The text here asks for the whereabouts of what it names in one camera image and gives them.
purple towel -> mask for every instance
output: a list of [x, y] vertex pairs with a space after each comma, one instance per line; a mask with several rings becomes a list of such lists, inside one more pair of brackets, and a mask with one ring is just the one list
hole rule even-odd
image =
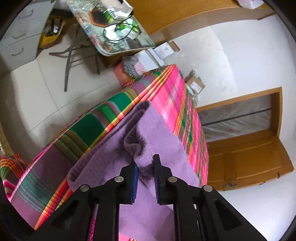
[[137, 104], [131, 112], [71, 168], [67, 179], [75, 191], [83, 184], [104, 184], [119, 175], [133, 160], [139, 167], [137, 198], [121, 205], [119, 232], [138, 241], [173, 241], [172, 205], [160, 206], [155, 198], [152, 156], [160, 155], [163, 166], [189, 185], [199, 180], [188, 162], [180, 140], [170, 132], [151, 102]]

wooden door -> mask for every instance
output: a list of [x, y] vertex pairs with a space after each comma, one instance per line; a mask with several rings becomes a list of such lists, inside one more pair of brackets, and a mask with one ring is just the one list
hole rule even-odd
[[208, 184], [230, 190], [262, 184], [294, 170], [271, 130], [210, 142]]

floor tile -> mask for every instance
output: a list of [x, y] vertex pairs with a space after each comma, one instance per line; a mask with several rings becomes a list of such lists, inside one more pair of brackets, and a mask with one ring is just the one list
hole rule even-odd
[[[64, 92], [67, 53], [63, 55], [64, 57], [57, 57], [49, 55], [49, 52], [64, 51], [67, 49], [70, 46], [75, 28], [75, 25], [70, 26], [66, 34], [62, 37], [61, 43], [49, 49], [42, 50], [37, 57], [49, 91], [58, 108], [62, 108], [80, 96], [109, 83], [109, 71], [104, 69], [102, 62], [98, 58], [101, 71], [101, 74], [98, 75], [95, 58], [92, 57], [71, 64], [68, 91]], [[92, 45], [89, 40], [84, 44]], [[97, 50], [94, 46], [87, 49], [75, 50], [72, 53], [71, 60], [77, 60], [96, 53]]]
[[4, 76], [0, 89], [1, 119], [18, 124], [21, 120], [26, 133], [57, 111], [37, 60]]
[[68, 105], [61, 108], [59, 111], [67, 124], [71, 125], [74, 120], [82, 113], [91, 109], [96, 104], [107, 100], [121, 90], [122, 86], [120, 85], [119, 81], [107, 84], [72, 101]]
[[26, 162], [31, 162], [65, 126], [66, 123], [62, 115], [57, 111], [42, 121], [22, 139], [12, 141], [12, 149], [14, 152], [20, 153]]

white filing cabinet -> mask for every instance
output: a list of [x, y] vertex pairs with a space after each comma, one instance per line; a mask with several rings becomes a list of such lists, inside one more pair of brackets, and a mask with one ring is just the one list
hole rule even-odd
[[0, 41], [0, 78], [36, 58], [39, 39], [55, 0], [33, 0]]

yellow bag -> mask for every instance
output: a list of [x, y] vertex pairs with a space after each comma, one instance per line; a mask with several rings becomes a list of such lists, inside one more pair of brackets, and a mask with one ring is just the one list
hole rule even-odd
[[54, 45], [55, 40], [61, 33], [66, 20], [63, 17], [50, 15], [46, 21], [44, 31], [41, 34], [39, 48], [47, 49]]

